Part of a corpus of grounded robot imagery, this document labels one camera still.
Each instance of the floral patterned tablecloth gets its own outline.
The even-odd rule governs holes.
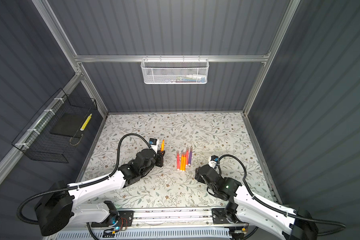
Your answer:
[[[107,192],[88,203],[111,200],[117,208],[225,206],[225,201],[208,195],[206,185],[194,179],[197,167],[207,164],[210,156],[223,154],[237,156],[246,166],[252,191],[272,199],[240,113],[109,115],[83,180],[113,170],[119,140],[130,132],[147,140],[157,138],[160,143],[164,139],[164,166],[154,167],[133,185]],[[192,165],[185,172],[177,171],[176,151],[190,146],[193,146]],[[146,146],[139,138],[125,138],[119,166],[143,148]],[[234,159],[221,160],[221,170],[223,177],[242,182],[243,170]]]

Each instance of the purple marker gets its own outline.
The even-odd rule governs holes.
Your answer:
[[[192,161],[192,147],[189,150],[188,166],[191,166],[191,161]]]

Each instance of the gray wall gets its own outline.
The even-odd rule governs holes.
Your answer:
[[[261,63],[210,63],[206,84],[145,84],[139,63],[84,63],[109,112],[243,110]]]
[[[31,1],[0,1],[0,161],[39,108],[74,75]]]
[[[360,0],[302,1],[249,118],[283,203],[360,239]]]
[[[0,0],[0,161],[11,141],[74,72],[31,1]],[[72,94],[86,96],[79,84]],[[37,225],[21,222],[17,206],[56,181],[72,182],[81,169],[101,123],[94,114],[69,164],[22,157],[0,185],[0,239],[40,239]],[[35,219],[31,202],[24,214]]]
[[[50,1],[79,55],[262,55],[287,3]]]

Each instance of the black wire basket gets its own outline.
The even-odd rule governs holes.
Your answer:
[[[31,160],[68,163],[97,111],[96,100],[65,94],[45,111],[32,129],[23,129],[25,137],[16,137],[12,145]]]

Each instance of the white mesh basket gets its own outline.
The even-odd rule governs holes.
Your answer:
[[[209,62],[154,62],[143,59],[141,70],[146,84],[205,84]]]

